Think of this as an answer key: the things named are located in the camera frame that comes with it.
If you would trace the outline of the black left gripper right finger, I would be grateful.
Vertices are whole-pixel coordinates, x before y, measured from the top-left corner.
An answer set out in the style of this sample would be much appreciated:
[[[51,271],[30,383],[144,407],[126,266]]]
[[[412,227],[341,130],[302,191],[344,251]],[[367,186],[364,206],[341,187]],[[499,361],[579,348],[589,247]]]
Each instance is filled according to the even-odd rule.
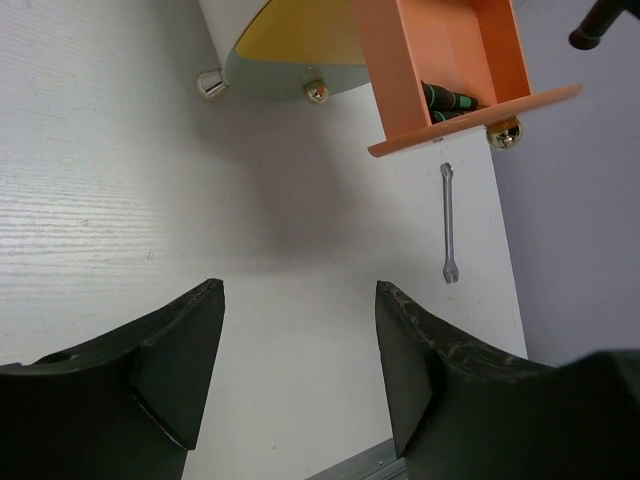
[[[550,367],[500,350],[376,287],[395,451],[412,479],[635,479],[639,355]]]

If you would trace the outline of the orange drawer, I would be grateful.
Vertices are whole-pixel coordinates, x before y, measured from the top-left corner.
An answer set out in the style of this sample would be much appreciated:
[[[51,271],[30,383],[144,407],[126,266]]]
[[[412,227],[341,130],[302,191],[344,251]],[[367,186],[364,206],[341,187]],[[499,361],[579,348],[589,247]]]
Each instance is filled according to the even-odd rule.
[[[533,92],[510,1],[368,0],[354,4],[385,139],[377,158],[578,96],[573,84]],[[433,123],[423,87],[477,99],[479,108]]]

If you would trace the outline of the black green precision screwdriver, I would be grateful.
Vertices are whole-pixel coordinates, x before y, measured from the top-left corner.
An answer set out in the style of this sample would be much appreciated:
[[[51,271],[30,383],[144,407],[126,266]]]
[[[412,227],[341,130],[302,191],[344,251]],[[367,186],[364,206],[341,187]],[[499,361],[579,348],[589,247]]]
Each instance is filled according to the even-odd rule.
[[[433,124],[438,124],[447,120],[461,117],[465,114],[465,111],[459,110],[431,110],[430,118]]]
[[[637,0],[597,0],[579,26],[570,33],[568,37],[570,45],[583,51],[596,48],[624,11],[639,18],[639,2]]]
[[[439,111],[476,111],[484,108],[475,97],[451,91],[439,85],[421,83],[427,107]]]

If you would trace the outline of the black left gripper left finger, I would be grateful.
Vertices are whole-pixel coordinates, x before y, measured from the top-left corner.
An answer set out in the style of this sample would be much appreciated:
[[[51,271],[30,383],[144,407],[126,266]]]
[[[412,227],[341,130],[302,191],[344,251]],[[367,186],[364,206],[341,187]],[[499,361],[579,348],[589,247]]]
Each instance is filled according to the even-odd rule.
[[[223,283],[209,279],[92,340],[3,365],[2,477],[181,478],[223,320]]]

